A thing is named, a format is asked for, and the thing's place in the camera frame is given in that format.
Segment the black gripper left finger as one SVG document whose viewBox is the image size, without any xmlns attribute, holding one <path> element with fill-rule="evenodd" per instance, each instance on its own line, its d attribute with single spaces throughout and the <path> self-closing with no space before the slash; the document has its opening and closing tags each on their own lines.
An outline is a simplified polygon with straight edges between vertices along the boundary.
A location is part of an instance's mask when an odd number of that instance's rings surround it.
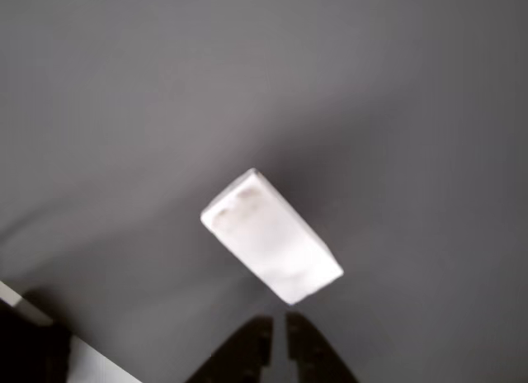
<svg viewBox="0 0 528 383">
<path fill-rule="evenodd" d="M 257 316 L 236 330 L 188 379 L 188 383 L 260 382 L 271 361 L 273 318 Z"/>
</svg>

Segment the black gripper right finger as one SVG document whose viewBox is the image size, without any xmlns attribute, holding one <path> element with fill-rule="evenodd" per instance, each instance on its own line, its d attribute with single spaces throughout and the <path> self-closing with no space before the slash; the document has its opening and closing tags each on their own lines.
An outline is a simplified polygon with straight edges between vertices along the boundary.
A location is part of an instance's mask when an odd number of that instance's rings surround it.
<svg viewBox="0 0 528 383">
<path fill-rule="evenodd" d="M 288 356 L 297 366 L 298 382 L 359 382 L 327 339 L 306 317 L 289 312 L 285 322 Z"/>
</svg>

